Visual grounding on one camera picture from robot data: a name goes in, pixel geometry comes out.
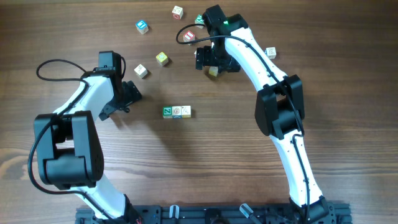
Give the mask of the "green Z letter block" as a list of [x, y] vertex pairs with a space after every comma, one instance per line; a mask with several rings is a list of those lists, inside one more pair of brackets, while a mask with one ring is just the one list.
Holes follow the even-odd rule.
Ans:
[[171, 106], [163, 107], [162, 108], [162, 116], [163, 116], [164, 119], [173, 118], [172, 107]]

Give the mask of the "yellow edged picture block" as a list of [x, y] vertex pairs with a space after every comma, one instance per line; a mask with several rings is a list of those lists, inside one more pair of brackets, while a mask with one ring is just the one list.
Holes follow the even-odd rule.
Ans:
[[181, 106], [181, 115], [183, 118], [191, 118], [192, 117], [192, 109], [191, 106]]

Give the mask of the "blue sided picture block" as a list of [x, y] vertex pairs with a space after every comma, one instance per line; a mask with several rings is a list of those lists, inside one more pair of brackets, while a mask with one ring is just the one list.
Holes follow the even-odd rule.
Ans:
[[182, 118], [182, 107], [181, 106], [173, 106], [172, 107], [172, 117], [173, 118]]

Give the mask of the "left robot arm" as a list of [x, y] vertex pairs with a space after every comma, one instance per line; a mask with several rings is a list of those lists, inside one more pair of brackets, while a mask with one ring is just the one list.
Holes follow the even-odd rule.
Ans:
[[76, 211], [76, 223], [142, 223], [127, 195], [104, 174], [104, 155], [95, 127], [142, 95], [125, 82], [125, 59], [113, 51], [99, 53], [98, 66], [84, 71], [80, 86], [53, 113], [34, 120], [35, 141], [27, 169], [32, 184], [46, 194], [75, 194], [86, 203]]

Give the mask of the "yellow sided picture block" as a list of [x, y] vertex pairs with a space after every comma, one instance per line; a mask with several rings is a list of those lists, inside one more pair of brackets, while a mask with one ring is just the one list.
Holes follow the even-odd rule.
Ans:
[[218, 67], [210, 67], [208, 73], [214, 77], [218, 76]]

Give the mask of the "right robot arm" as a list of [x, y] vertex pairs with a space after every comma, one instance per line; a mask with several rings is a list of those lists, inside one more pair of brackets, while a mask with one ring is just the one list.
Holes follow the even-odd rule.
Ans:
[[328, 215], [303, 142], [305, 117], [302, 81], [278, 69], [262, 51], [240, 14], [227, 17], [219, 5], [202, 15], [211, 40], [196, 52], [196, 68], [216, 67], [218, 72], [244, 70], [256, 91], [255, 120], [277, 148], [289, 184], [290, 202], [302, 223]]

